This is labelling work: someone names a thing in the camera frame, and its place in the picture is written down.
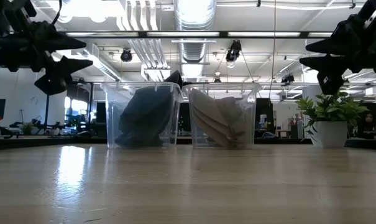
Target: wooden table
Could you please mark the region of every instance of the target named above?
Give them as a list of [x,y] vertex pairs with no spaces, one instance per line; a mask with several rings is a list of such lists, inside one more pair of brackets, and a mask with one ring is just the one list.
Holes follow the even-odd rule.
[[376,151],[0,151],[0,223],[376,223]]

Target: folded fabric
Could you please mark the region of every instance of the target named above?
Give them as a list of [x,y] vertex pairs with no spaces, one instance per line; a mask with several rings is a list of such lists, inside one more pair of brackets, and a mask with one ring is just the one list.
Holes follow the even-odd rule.
[[247,142],[251,134],[251,119],[235,98],[215,100],[199,90],[192,89],[190,105],[193,121],[216,144],[240,147]]
[[[179,71],[174,72],[165,82],[182,86]],[[119,129],[122,134],[115,140],[122,147],[161,146],[159,138],[170,120],[175,106],[169,86],[148,86],[135,91],[134,96],[120,115]]]

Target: potted plant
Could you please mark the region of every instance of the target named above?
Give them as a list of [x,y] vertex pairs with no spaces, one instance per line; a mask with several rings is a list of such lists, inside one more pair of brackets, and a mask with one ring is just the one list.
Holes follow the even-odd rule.
[[303,114],[309,116],[307,133],[316,147],[344,147],[347,140],[347,125],[357,126],[359,114],[368,111],[359,106],[345,92],[335,95],[316,95],[319,101],[300,99],[296,103]]
[[33,124],[32,123],[23,123],[21,126],[21,131],[23,135],[30,135],[33,131]]

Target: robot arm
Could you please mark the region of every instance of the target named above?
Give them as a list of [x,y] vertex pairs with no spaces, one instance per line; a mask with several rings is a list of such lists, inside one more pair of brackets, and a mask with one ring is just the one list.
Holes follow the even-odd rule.
[[309,44],[311,52],[323,57],[301,58],[300,62],[317,70],[322,92],[332,95],[344,84],[344,72],[359,73],[373,69],[376,73],[376,0],[368,0],[358,14],[338,23],[330,39]]
[[39,72],[44,68],[46,74],[35,85],[44,93],[54,95],[66,90],[73,72],[89,67],[93,62],[66,57],[54,62],[52,52],[80,49],[86,44],[58,33],[47,21],[31,22],[30,17],[36,14],[30,0],[0,0],[0,67],[7,67],[11,72],[19,68]]

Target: clear plastic bin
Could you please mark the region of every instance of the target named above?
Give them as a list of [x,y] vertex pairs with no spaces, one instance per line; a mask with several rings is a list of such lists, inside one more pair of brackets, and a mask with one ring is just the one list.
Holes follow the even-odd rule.
[[252,148],[256,83],[201,83],[183,87],[189,99],[194,148]]
[[182,95],[175,83],[103,83],[109,148],[176,144]]

